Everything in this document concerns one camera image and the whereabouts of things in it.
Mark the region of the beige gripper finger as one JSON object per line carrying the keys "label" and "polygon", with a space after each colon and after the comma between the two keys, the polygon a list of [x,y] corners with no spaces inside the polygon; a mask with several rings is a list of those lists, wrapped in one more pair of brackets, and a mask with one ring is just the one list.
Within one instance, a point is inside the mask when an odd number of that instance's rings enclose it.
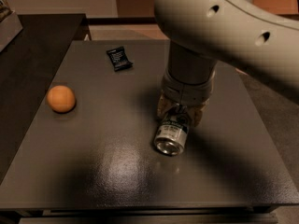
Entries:
{"label": "beige gripper finger", "polygon": [[191,119],[191,124],[193,127],[199,125],[207,105],[208,105],[208,101],[199,102],[199,103],[190,103],[187,105],[187,114]]}
{"label": "beige gripper finger", "polygon": [[176,105],[177,103],[168,98],[162,91],[157,105],[157,117],[163,119],[165,114]]}

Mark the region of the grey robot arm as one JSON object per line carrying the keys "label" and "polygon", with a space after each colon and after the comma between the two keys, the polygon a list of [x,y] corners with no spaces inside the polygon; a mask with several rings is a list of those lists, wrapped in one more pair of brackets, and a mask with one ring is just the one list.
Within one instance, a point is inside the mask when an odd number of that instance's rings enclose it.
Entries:
{"label": "grey robot arm", "polygon": [[251,1],[155,0],[155,20],[170,39],[159,118],[181,108],[196,126],[212,93],[218,61],[299,101],[298,22]]}

